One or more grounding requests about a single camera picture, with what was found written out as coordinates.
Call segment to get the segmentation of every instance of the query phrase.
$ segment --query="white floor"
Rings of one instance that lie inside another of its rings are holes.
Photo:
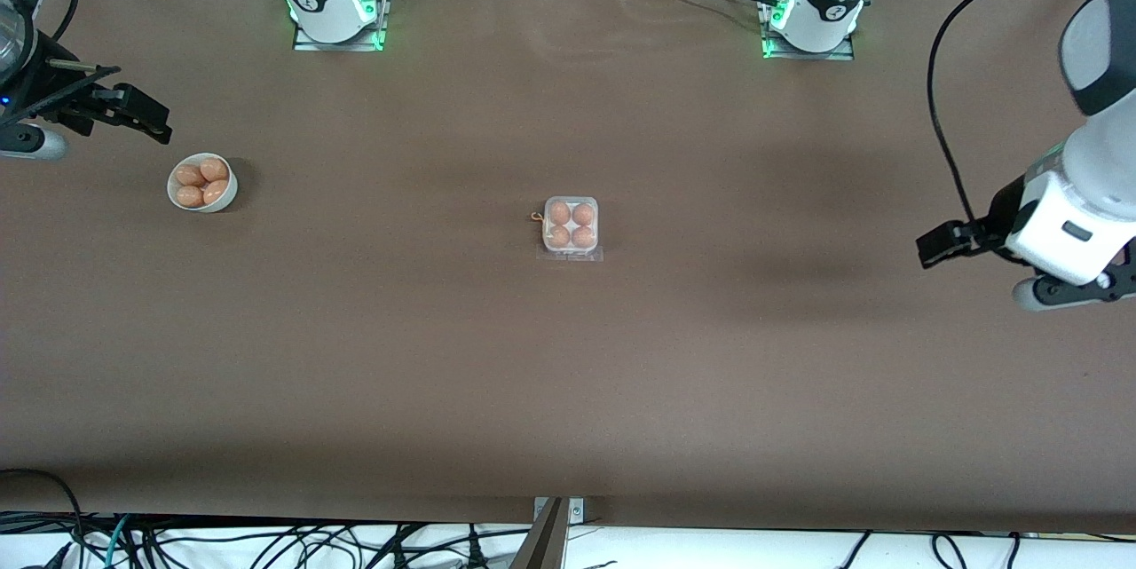
[[[479,526],[482,533],[515,528],[516,525]],[[284,528],[199,529],[172,532],[164,538],[194,536],[224,538],[252,533],[277,533]],[[379,545],[393,533],[393,526],[367,526],[354,529],[365,544]],[[431,546],[462,538],[466,525],[427,527],[407,541],[407,545]],[[847,557],[859,534],[827,532],[751,532],[713,529],[655,529],[630,527],[574,527],[569,534],[565,569],[594,569],[615,561],[612,569],[690,569],[698,568],[776,568],[836,569]],[[524,536],[485,538],[482,550],[493,558],[515,552]],[[103,536],[90,539],[105,545]],[[968,569],[1002,569],[1005,567],[1011,541],[997,537],[957,536],[954,541],[966,558]],[[65,534],[0,535],[0,569],[23,569],[41,566],[67,542]],[[232,543],[172,543],[164,549],[190,569],[248,569],[270,539]],[[466,545],[456,547],[466,551]],[[949,554],[945,544],[944,554]],[[296,567],[299,545],[282,557],[274,569]],[[457,554],[426,555],[416,568],[450,568],[461,561]],[[308,561],[309,569],[350,569],[357,564],[345,552],[324,549]],[[101,562],[87,557],[86,568],[99,569]],[[379,569],[392,569],[386,558]],[[930,551],[930,536],[921,534],[874,534],[857,558],[854,569],[936,569]],[[1120,569],[1136,567],[1136,544],[1096,541],[1062,541],[1024,538],[1014,569]],[[73,549],[64,569],[78,569]]]

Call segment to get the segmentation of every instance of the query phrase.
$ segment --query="egg carton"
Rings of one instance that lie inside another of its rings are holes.
[[[600,204],[590,196],[552,196],[544,201],[541,237],[548,258],[602,261]]]

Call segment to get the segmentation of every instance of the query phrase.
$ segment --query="blue cable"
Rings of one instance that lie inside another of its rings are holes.
[[[107,543],[107,558],[103,559],[102,569],[110,569],[114,567],[115,547],[118,546],[118,537],[123,535],[123,527],[126,526],[126,519],[130,517],[130,513],[123,516],[118,521],[118,525],[115,525],[114,532],[110,533],[110,542]]]

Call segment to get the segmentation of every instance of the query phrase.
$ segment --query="brown table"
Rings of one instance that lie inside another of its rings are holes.
[[[734,0],[395,0],[376,55],[290,51],[279,0],[82,0],[65,44],[175,136],[0,165],[0,459],[99,511],[1136,530],[1136,307],[920,270],[960,216],[924,99],[958,0],[874,2],[818,64]],[[1079,2],[945,43],[977,201],[1080,123]],[[165,195],[202,151],[224,214]],[[603,262],[540,260],[556,193],[600,200]]]

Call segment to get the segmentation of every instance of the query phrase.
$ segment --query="brown egg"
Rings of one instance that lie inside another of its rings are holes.
[[[568,228],[565,226],[553,226],[549,229],[549,246],[568,246]]]
[[[228,166],[220,159],[206,159],[201,162],[201,175],[207,181],[224,181],[228,177]]]
[[[595,220],[595,208],[592,208],[590,202],[580,202],[571,214],[571,220],[576,221],[576,225],[579,226],[592,225],[592,221]]]
[[[592,234],[590,226],[579,226],[571,233],[571,244],[585,249],[595,244],[595,234]]]
[[[206,184],[206,177],[201,175],[201,169],[195,165],[178,165],[177,169],[174,169],[174,177],[183,185],[201,187]]]
[[[571,217],[571,209],[568,209],[567,202],[552,201],[549,204],[549,220],[553,225],[562,226],[568,223],[569,217]]]
[[[206,204],[209,206],[211,204],[212,201],[218,200],[218,198],[220,198],[220,195],[225,193],[225,189],[227,187],[228,187],[227,181],[212,181],[211,184],[206,186],[206,193],[204,193]]]
[[[183,185],[178,189],[177,202],[182,208],[200,208],[200,206],[206,204],[201,189],[194,187],[194,185]]]

